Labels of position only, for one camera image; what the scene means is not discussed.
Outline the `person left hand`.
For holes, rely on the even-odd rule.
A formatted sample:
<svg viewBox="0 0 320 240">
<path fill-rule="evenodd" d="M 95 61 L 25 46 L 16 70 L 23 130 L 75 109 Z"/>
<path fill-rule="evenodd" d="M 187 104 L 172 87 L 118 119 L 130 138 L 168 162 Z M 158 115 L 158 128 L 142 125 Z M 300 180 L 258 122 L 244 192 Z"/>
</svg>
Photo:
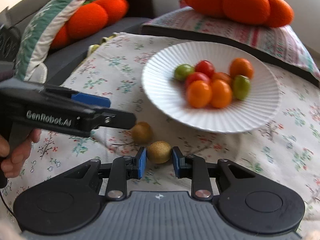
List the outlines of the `person left hand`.
<svg viewBox="0 0 320 240">
<path fill-rule="evenodd" d="M 40 129 L 33 129 L 13 150 L 10 149 L 8 141 L 1 136 L 1 157 L 6 157 L 1 163 L 1 170 L 7 178 L 15 178 L 20 174 L 25 160 L 30 156 L 31 145 L 39 142 L 41 132 Z"/>
</svg>

